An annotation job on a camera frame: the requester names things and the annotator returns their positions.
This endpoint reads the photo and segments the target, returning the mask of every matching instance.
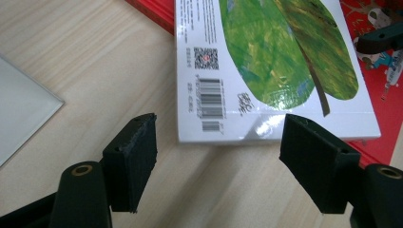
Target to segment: book cover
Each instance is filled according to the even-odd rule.
[[[286,113],[379,137],[338,1],[176,1],[183,143],[279,141]]]
[[[342,0],[340,5],[353,43],[367,32],[403,21],[403,1],[400,0]],[[357,52],[356,56],[381,137],[350,142],[350,145],[362,152],[361,163],[364,165],[374,162],[389,164],[403,123],[403,51],[390,49],[372,55]]]
[[[126,0],[126,2],[174,34],[174,0]]]

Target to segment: white object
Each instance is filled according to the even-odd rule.
[[[0,57],[0,165],[62,105],[62,100]]]

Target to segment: white book cover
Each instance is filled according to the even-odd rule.
[[[380,136],[339,1],[175,4],[180,142],[279,141],[286,113]]]

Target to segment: green leaf illustration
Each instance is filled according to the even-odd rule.
[[[220,7],[228,51],[261,102],[277,109],[296,107],[315,86],[339,100],[356,95],[347,48],[319,0],[220,0]]]

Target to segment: brass rivet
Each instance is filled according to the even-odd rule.
[[[76,176],[76,177],[80,177],[83,176],[89,172],[92,171],[92,165],[89,164],[83,164],[80,166],[75,167],[72,171],[71,171],[71,175]]]

